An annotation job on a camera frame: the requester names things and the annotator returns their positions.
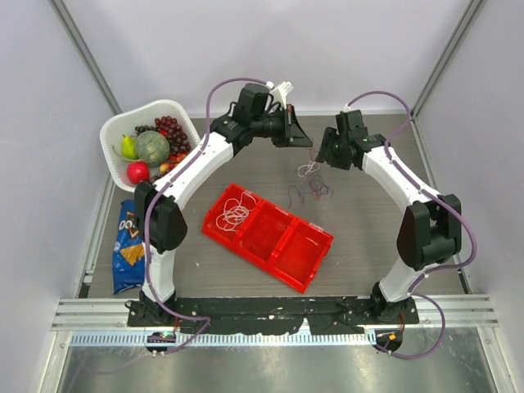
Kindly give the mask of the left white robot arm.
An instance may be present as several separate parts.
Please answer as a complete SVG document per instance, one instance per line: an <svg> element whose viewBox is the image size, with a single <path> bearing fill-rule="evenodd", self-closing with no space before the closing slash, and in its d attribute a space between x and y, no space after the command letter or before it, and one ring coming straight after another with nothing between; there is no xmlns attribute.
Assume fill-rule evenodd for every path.
<svg viewBox="0 0 524 393"><path fill-rule="evenodd" d="M275 147L312 147L300 127L295 108L287 102L293 85L244 78L238 99L225 114L206 120L206 133L182 163L160 180L140 183L134 191L136 225L145 252L145 281L139 303L158 327L178 313L174 255L187 236L183 209L198 188L254 138L268 138Z"/></svg>

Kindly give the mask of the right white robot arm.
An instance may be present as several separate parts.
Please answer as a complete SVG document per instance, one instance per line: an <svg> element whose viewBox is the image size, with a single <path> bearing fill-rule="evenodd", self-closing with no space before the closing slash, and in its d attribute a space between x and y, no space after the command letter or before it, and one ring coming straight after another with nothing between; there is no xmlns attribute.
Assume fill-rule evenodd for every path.
<svg viewBox="0 0 524 393"><path fill-rule="evenodd" d="M372 177L400 208L403 219L396 240L398 259L373 286L370 314L379 323L397 319L413 285L423 274L445 263L462 248L457 216L461 202L427 186L387 145L371 135L360 111L342 111L336 127L327 127L316 157L333 168L357 168Z"/></svg>

